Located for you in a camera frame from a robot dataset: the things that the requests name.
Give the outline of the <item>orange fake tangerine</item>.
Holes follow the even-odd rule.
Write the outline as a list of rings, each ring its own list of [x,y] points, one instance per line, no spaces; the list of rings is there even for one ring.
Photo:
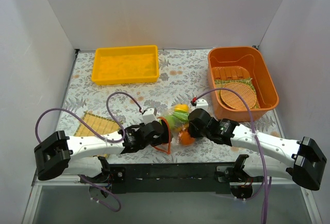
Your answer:
[[[190,136],[188,130],[182,130],[178,134],[178,142],[181,146],[190,146],[194,144],[195,139]]]

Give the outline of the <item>clear zip top bag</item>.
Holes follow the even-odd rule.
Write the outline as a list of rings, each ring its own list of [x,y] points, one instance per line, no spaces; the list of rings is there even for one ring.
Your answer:
[[[175,112],[174,111],[174,106],[170,107],[169,109],[163,111],[160,115],[160,117],[158,117],[157,119],[160,120],[166,120],[164,117],[167,115],[172,115],[172,113]],[[188,130],[188,126],[189,126],[189,121],[187,122],[182,122],[180,120],[177,120],[177,127],[174,130],[171,130],[171,147],[172,146],[179,146],[179,147],[187,147],[187,146],[181,146],[178,142],[178,134],[180,131],[182,130]]]

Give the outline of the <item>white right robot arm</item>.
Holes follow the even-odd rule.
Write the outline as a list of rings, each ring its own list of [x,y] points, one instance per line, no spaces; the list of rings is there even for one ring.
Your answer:
[[[304,137],[299,141],[253,133],[236,121],[216,120],[201,108],[193,110],[188,120],[192,137],[205,137],[219,145],[259,152],[264,157],[259,161],[248,157],[235,166],[233,174],[238,181],[261,176],[266,169],[269,177],[292,179],[309,190],[320,189],[327,159],[314,139]]]

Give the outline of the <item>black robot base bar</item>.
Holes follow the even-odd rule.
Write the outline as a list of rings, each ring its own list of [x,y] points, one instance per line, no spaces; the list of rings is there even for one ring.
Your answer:
[[[261,182],[227,163],[109,164],[87,180],[111,184],[114,194],[213,192],[230,194],[230,183]]]

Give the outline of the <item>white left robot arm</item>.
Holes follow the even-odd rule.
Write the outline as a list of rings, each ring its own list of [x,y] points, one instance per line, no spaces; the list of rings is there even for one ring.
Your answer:
[[[47,181],[62,174],[82,174],[103,183],[110,171],[101,155],[136,153],[169,141],[170,130],[163,120],[132,125],[102,138],[67,136],[64,131],[56,131],[34,149],[37,177]]]

